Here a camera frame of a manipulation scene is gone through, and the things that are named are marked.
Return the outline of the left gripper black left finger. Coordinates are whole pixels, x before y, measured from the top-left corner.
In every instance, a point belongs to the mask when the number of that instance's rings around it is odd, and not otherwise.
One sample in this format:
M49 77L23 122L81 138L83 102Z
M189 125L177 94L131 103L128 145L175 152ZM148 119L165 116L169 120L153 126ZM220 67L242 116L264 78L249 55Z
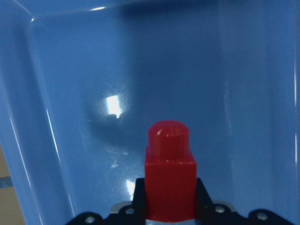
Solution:
M83 212L68 225L144 225L146 224L146 193L144 178L135 181L132 201L120 202L112 206L108 217L94 212Z

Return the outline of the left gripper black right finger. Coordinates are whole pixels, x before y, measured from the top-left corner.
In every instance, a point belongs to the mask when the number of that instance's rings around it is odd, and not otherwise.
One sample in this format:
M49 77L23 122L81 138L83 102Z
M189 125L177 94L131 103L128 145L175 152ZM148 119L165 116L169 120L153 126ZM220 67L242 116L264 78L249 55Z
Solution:
M201 225L291 225L292 222L266 209L256 209L246 217L232 204L211 200L202 180L196 180L195 218Z

